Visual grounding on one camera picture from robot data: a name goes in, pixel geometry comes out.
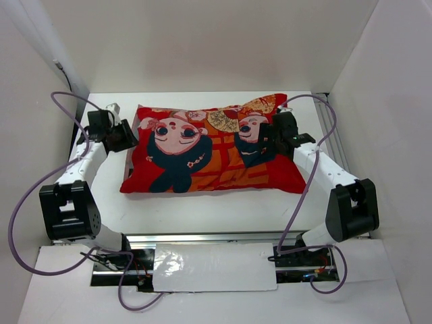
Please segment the pink red printed pillowcase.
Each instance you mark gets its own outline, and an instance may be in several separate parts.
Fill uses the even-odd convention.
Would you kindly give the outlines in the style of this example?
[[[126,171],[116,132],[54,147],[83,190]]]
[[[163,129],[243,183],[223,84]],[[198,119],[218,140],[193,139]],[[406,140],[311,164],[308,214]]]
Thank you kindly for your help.
[[[128,155],[123,194],[176,194],[244,188],[300,194],[306,183],[287,157],[259,142],[288,99],[276,93],[243,105],[185,110],[139,105],[134,116],[138,145]]]

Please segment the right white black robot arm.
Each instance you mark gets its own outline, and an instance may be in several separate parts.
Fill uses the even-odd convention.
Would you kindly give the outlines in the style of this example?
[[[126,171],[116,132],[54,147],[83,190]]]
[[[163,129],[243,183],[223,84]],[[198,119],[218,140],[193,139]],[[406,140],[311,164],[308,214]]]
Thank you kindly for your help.
[[[307,133],[299,134],[295,117],[286,111],[259,127],[259,141],[269,153],[288,157],[328,195],[323,223],[296,238],[296,260],[311,264],[318,249],[343,242],[379,228],[377,193],[370,179],[360,180],[321,150],[321,143]]]

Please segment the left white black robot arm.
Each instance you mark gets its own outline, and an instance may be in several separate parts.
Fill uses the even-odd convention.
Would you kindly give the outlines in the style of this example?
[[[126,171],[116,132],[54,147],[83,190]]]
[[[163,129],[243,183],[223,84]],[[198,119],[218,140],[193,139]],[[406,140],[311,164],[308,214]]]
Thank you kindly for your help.
[[[88,125],[76,141],[74,159],[61,177],[39,191],[45,229],[49,239],[77,242],[89,248],[111,250],[109,261],[118,269],[133,261],[130,243],[123,233],[103,225],[91,186],[109,153],[135,147],[138,140],[126,119],[119,117],[119,106],[89,111]]]

